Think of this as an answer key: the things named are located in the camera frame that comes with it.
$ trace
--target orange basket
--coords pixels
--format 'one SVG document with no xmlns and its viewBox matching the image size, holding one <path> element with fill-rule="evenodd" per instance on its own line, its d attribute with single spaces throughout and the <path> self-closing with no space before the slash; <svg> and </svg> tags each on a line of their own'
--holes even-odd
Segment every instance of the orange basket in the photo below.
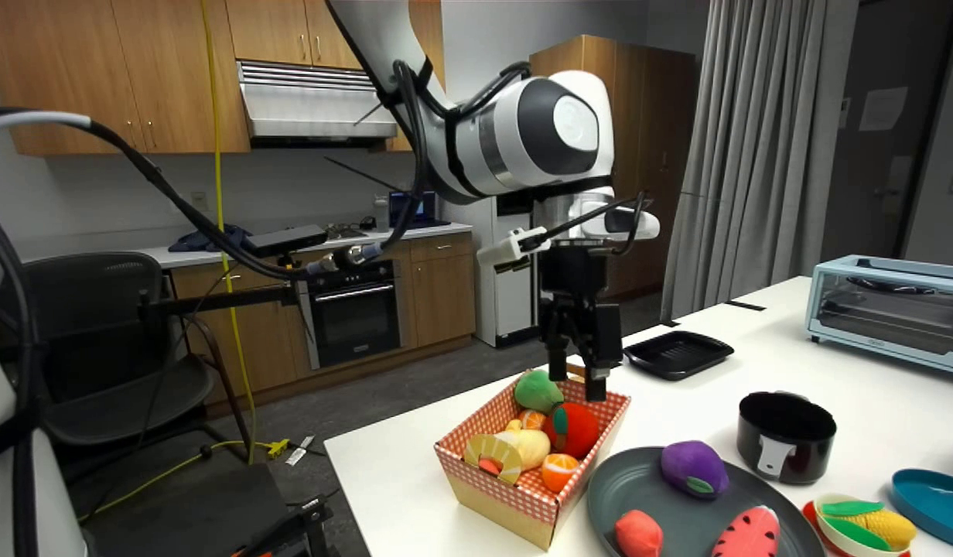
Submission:
<svg viewBox="0 0 953 557">
<path fill-rule="evenodd" d="M 562 492 L 551 496 L 538 470 L 525 470 L 517 485 L 504 485 L 496 475 L 472 470 L 463 464 L 463 444 L 472 433 L 496 433 L 504 429 L 509 418 L 518 414 L 518 405 L 514 402 L 514 382 L 502 389 L 496 400 L 488 400 L 476 414 L 471 414 L 463 422 L 459 422 L 448 435 L 437 441 L 440 464 L 445 470 L 445 478 L 455 492 L 455 499 L 476 514 L 502 524 L 504 528 L 530 539 L 538 546 L 547 546 L 557 526 L 562 524 L 566 508 L 580 496 L 589 473 L 598 466 L 601 450 L 607 448 L 619 418 L 627 408 L 627 397 L 607 394 L 604 402 L 589 402 L 590 410 L 601 420 L 601 439 L 595 448 L 579 462 L 573 478 L 562 485 Z M 576 380 L 561 382 L 566 400 L 585 402 L 585 385 Z"/>
</svg>

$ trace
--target white countertop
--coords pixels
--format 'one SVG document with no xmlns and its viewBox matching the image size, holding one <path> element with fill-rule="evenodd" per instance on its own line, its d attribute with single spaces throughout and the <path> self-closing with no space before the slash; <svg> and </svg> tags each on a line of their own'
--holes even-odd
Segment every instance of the white countertop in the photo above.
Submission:
<svg viewBox="0 0 953 557">
<path fill-rule="evenodd" d="M 764 305 L 761 311 L 720 304 L 684 316 L 681 331 L 720 338 L 737 351 L 681 382 L 664 382 L 625 364 L 615 367 L 609 389 L 631 397 L 631 405 L 607 455 L 706 439 L 723 462 L 745 466 L 737 455 L 739 400 L 755 389 L 786 389 L 830 408 L 839 420 L 830 466 L 814 485 L 770 482 L 794 508 L 826 492 L 889 500 L 886 485 L 899 466 L 953 475 L 953 378 L 810 344 L 804 333 L 806 287 L 806 277 L 793 277 L 739 296 Z M 625 344 L 663 331 L 667 328 L 646 328 L 625 338 Z M 324 441 L 373 557 L 542 553 L 518 535 L 459 504 L 434 450 L 440 435 L 509 380 L 504 378 Z M 601 553 L 580 500 L 561 524 L 547 553 Z M 918 533 L 911 553 L 951 557 L 953 546 Z"/>
<path fill-rule="evenodd" d="M 468 223 L 424 225 L 424 228 L 407 228 L 403 239 L 437 239 L 437 236 L 459 236 L 459 233 L 472 233 L 472 225 Z M 363 239 L 335 239 L 335 242 L 307 247 L 303 254 L 335 249 L 352 242 L 384 242 L 388 236 L 391 233 L 367 233 Z M 203 264 L 224 258 L 224 249 L 167 249 L 167 247 L 139 247 L 139 249 L 153 256 L 163 270 L 203 266 Z"/>
</svg>

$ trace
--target toaster oven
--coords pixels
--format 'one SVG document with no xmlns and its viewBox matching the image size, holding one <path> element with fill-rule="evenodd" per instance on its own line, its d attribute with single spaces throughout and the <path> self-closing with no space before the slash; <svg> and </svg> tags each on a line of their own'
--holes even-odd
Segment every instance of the toaster oven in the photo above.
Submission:
<svg viewBox="0 0 953 557">
<path fill-rule="evenodd" d="M 806 333 L 953 373 L 953 266 L 826 258 L 814 266 Z"/>
</svg>

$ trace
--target purple toy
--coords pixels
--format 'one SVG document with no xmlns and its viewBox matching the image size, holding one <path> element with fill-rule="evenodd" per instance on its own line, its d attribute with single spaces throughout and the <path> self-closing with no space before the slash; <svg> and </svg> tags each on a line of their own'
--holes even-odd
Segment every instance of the purple toy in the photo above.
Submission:
<svg viewBox="0 0 953 557">
<path fill-rule="evenodd" d="M 663 478 L 690 499 L 717 499 L 726 487 L 726 466 L 698 439 L 675 441 L 659 459 Z"/>
</svg>

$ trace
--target green plate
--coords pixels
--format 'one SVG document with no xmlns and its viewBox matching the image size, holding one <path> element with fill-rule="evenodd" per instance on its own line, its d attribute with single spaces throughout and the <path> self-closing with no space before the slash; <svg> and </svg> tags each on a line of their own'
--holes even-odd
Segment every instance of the green plate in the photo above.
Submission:
<svg viewBox="0 0 953 557">
<path fill-rule="evenodd" d="M 810 524 L 764 478 L 726 464 L 730 487 L 714 500 L 690 499 L 671 487 L 659 470 L 663 448 L 631 448 L 607 459 L 589 482 L 589 519 L 604 553 L 619 557 L 613 541 L 613 524 L 636 508 L 649 514 L 663 533 L 663 557 L 708 553 L 726 524 L 755 504 L 768 504 L 780 515 L 783 557 L 818 557 L 822 543 Z"/>
</svg>

